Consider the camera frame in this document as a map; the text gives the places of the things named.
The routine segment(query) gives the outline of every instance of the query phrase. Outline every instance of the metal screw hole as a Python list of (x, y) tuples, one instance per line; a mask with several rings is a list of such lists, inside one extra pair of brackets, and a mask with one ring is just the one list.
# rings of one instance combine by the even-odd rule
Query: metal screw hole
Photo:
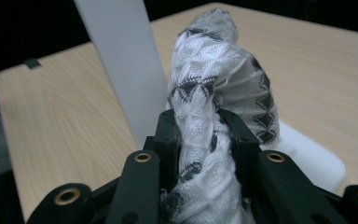
[(57, 205), (67, 205), (76, 201), (80, 197), (80, 190), (77, 188), (63, 189), (54, 198)]
[(267, 155), (267, 158), (270, 160), (270, 161), (275, 161), (275, 162), (284, 162), (284, 156), (278, 154), (278, 153), (274, 153), (274, 152), (271, 152)]
[(152, 159), (152, 155), (148, 153), (140, 153), (135, 156), (135, 160), (138, 162), (147, 162), (150, 161), (151, 159)]

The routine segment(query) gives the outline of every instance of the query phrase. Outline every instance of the wooden table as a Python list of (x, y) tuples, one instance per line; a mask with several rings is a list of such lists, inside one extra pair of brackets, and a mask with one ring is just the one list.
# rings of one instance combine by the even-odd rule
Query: wooden table
[[(228, 10), (238, 45), (271, 79), (280, 117), (336, 153), (358, 184), (358, 33), (240, 7), (210, 4), (152, 22), (167, 78), (177, 35), (201, 12)], [(27, 219), (59, 185), (97, 189), (136, 149), (91, 43), (0, 73), (0, 112)]]

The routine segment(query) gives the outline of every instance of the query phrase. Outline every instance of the dark background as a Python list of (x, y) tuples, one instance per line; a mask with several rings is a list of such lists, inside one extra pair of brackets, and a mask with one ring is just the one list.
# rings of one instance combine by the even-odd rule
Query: dark background
[[(149, 20), (215, 1), (145, 0)], [(358, 1), (227, 0), (220, 1), (303, 21), (358, 32)], [(73, 0), (1, 0), (0, 71), (29, 58), (40, 58), (89, 42)]]

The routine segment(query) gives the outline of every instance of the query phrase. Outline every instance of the white object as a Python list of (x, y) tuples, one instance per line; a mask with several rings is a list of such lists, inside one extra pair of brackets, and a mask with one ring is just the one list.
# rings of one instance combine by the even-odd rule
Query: white object
[(335, 192), (345, 177), (343, 162), (331, 151), (280, 120), (281, 136), (263, 150), (276, 150), (288, 155), (315, 185)]
[(246, 66), (248, 54), (235, 45), (237, 37), (229, 14), (216, 8), (199, 15), (173, 46), (167, 106), (182, 147), (178, 182), (161, 200), (167, 223), (253, 223), (241, 205), (229, 128), (213, 102), (215, 82)]
[(142, 0), (75, 0), (139, 149), (156, 132), (167, 81)]

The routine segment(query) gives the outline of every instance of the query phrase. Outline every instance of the light wood surface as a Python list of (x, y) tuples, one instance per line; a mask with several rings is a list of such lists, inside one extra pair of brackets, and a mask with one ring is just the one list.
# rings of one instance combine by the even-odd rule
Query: light wood surface
[[(347, 177), (337, 194), (358, 184), (358, 33), (205, 5), (152, 22), (167, 77), (177, 35), (214, 7), (228, 10), (238, 45), (266, 70), (280, 118), (343, 160)], [(0, 73), (0, 112), (25, 218), (59, 185), (97, 189), (118, 177), (135, 150), (91, 43), (38, 61), (33, 70)]]

